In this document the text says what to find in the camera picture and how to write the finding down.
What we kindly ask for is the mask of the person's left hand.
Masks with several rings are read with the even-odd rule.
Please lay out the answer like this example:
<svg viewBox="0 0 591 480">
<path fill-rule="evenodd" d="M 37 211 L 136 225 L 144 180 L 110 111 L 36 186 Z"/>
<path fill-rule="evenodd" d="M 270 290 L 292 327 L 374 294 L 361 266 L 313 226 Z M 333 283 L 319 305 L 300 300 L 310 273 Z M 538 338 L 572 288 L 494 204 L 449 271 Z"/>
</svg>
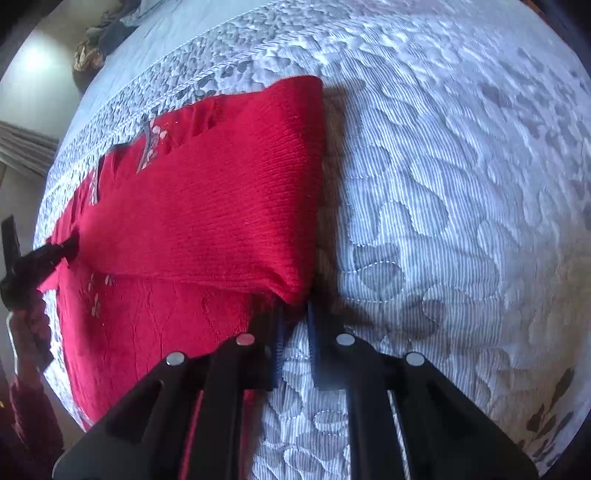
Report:
<svg viewBox="0 0 591 480">
<path fill-rule="evenodd" d="M 32 389 L 42 386 L 42 375 L 37 366 L 35 338 L 51 338 L 50 321 L 45 313 L 46 303 L 37 291 L 28 309 L 11 310 L 7 317 L 7 328 L 14 353 L 16 377 Z"/>
</svg>

